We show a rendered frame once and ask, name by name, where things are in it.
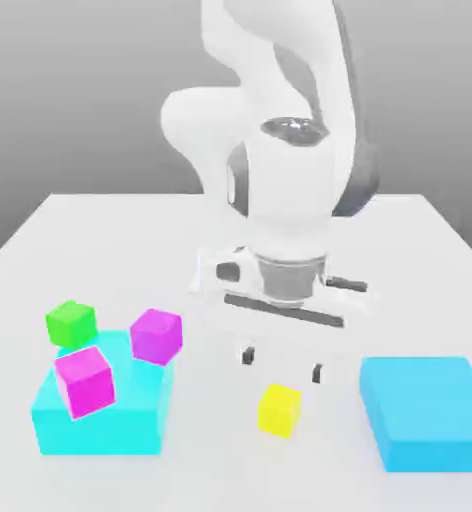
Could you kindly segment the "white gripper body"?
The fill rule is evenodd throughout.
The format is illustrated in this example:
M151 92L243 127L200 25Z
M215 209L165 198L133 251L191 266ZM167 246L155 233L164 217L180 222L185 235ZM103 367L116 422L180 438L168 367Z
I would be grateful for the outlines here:
M365 332L365 305L343 292L320 305L279 308L236 294L203 300L203 347L222 366L331 365L359 355Z

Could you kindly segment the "small yellow cube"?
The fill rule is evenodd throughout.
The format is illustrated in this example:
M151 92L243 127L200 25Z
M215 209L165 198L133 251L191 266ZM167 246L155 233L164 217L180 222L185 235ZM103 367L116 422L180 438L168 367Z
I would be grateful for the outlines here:
M290 438L300 417L301 392L270 384L258 405L258 428L282 438Z

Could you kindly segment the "small magenta cube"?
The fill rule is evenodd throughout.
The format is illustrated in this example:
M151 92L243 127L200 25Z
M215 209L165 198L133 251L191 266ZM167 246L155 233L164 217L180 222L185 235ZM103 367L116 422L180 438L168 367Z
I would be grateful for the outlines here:
M130 327L130 339L135 359L166 366L182 348L182 319L175 313L149 309Z
M54 370L60 396L72 420L116 402L112 368L97 346L57 358Z

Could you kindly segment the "small green cube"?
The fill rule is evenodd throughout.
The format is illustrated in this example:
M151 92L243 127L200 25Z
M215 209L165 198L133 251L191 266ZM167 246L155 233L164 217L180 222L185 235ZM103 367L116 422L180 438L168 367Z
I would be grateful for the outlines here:
M68 350L78 350L98 334L92 306L66 301L45 316L50 342Z

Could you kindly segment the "large blue box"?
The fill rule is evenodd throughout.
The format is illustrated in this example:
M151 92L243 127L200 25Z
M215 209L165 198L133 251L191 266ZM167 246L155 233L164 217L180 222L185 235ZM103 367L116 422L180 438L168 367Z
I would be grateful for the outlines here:
M464 357L366 357L359 391L388 472L472 472L472 366Z

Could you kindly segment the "large cyan box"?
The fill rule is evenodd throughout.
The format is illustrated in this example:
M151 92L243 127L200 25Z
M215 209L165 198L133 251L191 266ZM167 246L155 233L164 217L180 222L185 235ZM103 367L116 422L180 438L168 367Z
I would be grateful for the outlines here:
M136 360L127 331L101 331L99 347L113 372L116 402L73 420L49 370L31 407L43 455L158 455L161 453L174 363Z

